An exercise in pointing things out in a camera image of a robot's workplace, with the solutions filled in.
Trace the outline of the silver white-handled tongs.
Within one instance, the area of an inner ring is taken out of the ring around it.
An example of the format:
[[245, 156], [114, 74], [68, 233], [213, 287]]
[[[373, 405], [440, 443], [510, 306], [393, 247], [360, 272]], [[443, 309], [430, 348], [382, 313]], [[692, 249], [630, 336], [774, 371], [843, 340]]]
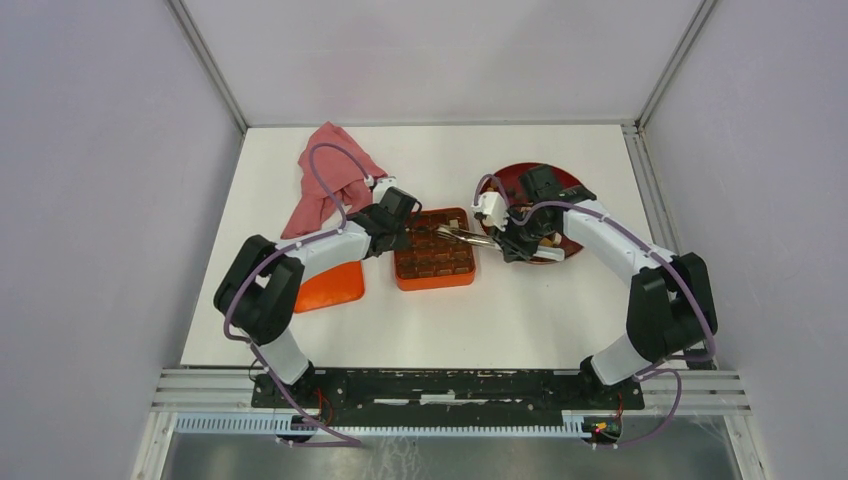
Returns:
[[[504, 253], [505, 250], [491, 237], [483, 234], [477, 234], [471, 231], [462, 230], [457, 227], [448, 225], [439, 225], [434, 228], [434, 233], [443, 239], [466, 243], [476, 247], [489, 248], [498, 250]], [[518, 256], [522, 261], [552, 261], [561, 262], [566, 258], [565, 251], [560, 248], [540, 246], [536, 252], [527, 258]]]

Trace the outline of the orange chocolate box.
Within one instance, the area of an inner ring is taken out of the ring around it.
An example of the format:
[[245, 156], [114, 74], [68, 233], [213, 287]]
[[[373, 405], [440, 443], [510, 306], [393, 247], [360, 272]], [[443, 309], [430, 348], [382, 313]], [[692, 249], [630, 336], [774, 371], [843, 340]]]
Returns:
[[395, 251], [394, 276], [397, 287], [406, 292], [468, 286], [476, 276], [473, 247], [438, 237], [434, 228], [449, 225], [456, 218], [467, 230], [469, 217], [460, 207], [424, 210], [412, 223], [411, 247]]

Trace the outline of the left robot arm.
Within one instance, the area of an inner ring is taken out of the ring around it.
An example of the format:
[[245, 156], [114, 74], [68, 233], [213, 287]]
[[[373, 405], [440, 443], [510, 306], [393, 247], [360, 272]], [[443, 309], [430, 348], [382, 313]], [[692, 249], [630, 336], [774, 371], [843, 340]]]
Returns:
[[302, 285], [338, 266], [410, 246], [408, 228], [421, 203], [397, 187], [378, 202], [347, 213], [335, 228], [287, 242], [261, 235], [245, 240], [213, 296], [224, 334], [248, 345], [277, 379], [275, 392], [290, 407], [314, 394], [312, 362], [290, 330]]

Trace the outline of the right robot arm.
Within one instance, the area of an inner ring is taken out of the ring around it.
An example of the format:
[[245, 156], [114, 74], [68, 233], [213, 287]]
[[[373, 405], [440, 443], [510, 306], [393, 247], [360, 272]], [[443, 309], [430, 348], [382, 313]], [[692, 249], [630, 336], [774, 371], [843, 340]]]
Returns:
[[715, 315], [709, 273], [695, 253], [677, 254], [641, 239], [581, 184], [565, 186], [554, 168], [540, 164], [520, 175], [523, 197], [510, 200], [500, 179], [483, 178], [472, 210], [502, 252], [505, 262], [561, 255], [542, 245], [554, 235], [592, 253], [629, 287], [624, 333], [588, 357], [577, 382], [580, 400], [602, 408], [618, 383], [642, 376], [701, 343], [697, 362], [716, 353]]

